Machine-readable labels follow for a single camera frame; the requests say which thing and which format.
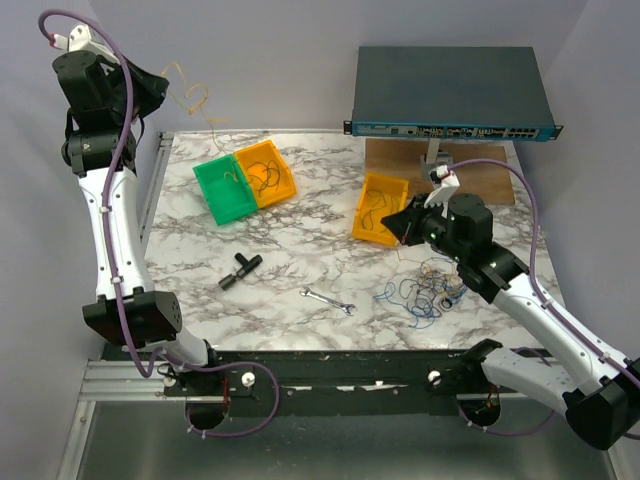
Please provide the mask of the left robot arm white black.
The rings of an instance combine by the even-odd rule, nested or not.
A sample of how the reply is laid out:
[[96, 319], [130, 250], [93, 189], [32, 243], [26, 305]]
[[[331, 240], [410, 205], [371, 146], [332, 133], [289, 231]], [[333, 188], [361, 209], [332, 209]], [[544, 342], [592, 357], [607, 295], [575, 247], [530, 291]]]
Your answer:
[[184, 327], [176, 295], [156, 289], [136, 213], [131, 124], [161, 106], [169, 83], [86, 50], [62, 54], [52, 68], [69, 103], [61, 153], [78, 179], [95, 243], [96, 299], [83, 306], [84, 321], [134, 362], [148, 352], [197, 393], [212, 394], [222, 380], [216, 353]]

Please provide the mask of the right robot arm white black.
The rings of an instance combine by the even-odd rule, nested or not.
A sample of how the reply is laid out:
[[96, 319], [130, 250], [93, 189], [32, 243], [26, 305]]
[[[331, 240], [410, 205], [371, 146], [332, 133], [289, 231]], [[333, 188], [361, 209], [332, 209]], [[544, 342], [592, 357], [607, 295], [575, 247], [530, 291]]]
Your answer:
[[480, 392], [491, 384], [527, 395], [563, 415], [589, 446], [607, 450], [639, 421], [639, 362], [611, 347], [547, 294], [533, 268], [493, 239], [493, 215], [476, 195], [446, 205], [418, 195], [381, 223], [406, 246], [427, 243], [453, 260], [463, 284], [523, 326], [559, 363], [557, 370], [505, 347], [460, 367]]

